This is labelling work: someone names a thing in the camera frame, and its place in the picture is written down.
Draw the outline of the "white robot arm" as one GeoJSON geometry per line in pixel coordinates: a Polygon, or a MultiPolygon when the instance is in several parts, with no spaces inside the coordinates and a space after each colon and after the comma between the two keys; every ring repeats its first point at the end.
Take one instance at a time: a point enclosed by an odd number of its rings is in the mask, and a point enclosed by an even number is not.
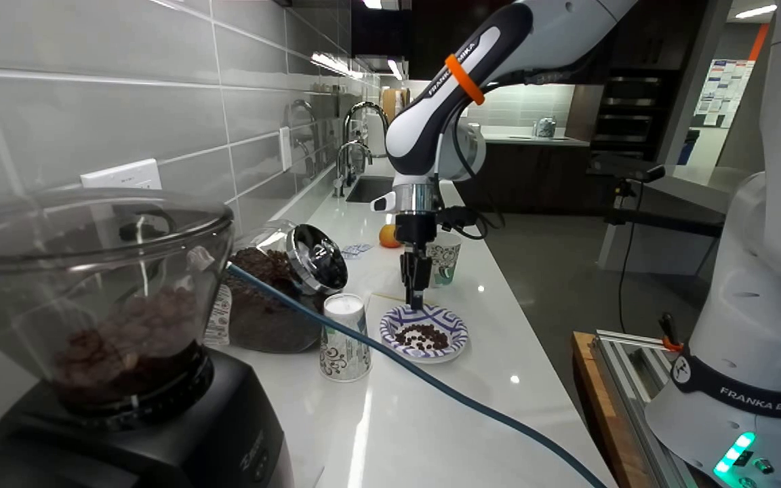
{"type": "Polygon", "coordinates": [[[483,18],[446,57],[430,86],[386,130],[395,176],[397,237],[404,246],[403,284],[414,308],[424,305],[438,237],[433,178],[439,145],[457,132],[469,102],[503,83],[559,83],[614,31],[639,0],[514,0],[483,18]]]}

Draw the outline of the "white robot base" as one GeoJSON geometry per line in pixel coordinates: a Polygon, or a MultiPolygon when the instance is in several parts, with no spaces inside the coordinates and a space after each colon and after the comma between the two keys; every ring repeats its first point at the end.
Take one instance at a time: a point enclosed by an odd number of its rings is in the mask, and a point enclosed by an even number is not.
{"type": "Polygon", "coordinates": [[[781,35],[762,102],[766,167],[731,205],[715,281],[649,431],[727,488],[781,488],[781,35]]]}

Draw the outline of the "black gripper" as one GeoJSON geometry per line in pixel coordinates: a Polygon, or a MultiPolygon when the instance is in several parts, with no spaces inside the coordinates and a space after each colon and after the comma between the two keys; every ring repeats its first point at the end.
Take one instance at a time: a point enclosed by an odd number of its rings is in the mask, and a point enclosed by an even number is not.
{"type": "Polygon", "coordinates": [[[469,227],[477,214],[468,205],[447,205],[438,176],[397,176],[371,208],[395,217],[397,240],[407,250],[399,254],[404,297],[414,297],[414,308],[424,308],[424,290],[433,281],[433,258],[424,250],[438,229],[469,227]]]}

